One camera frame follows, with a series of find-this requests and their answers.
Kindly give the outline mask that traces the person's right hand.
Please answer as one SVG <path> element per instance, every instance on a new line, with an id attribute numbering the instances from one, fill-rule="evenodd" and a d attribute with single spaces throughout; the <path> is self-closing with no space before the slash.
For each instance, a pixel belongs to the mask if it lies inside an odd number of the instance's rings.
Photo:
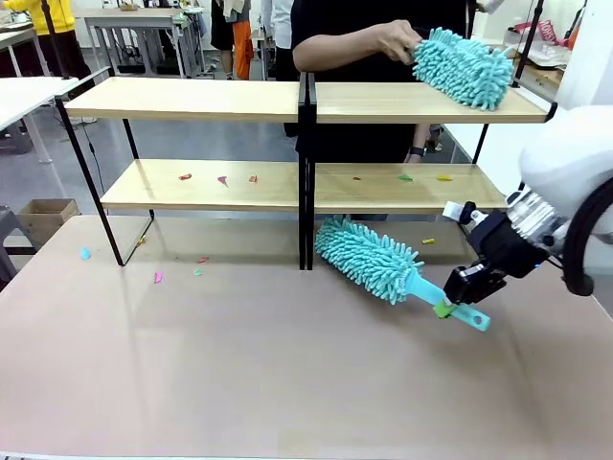
<path id="1" fill-rule="evenodd" d="M 412 64 L 415 61 L 415 50 L 422 41 L 422 36 L 407 20 L 394 20 L 377 26 L 378 51 L 392 61 Z"/>

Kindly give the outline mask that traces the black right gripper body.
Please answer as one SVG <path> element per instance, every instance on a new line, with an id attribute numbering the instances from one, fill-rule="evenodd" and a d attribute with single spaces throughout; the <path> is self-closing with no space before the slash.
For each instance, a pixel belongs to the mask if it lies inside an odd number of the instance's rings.
<path id="1" fill-rule="evenodd" d="M 500 210 L 493 210 L 477 224 L 467 241 L 482 262 L 513 278 L 525 277 L 545 261 L 545 251 L 520 237 Z"/>

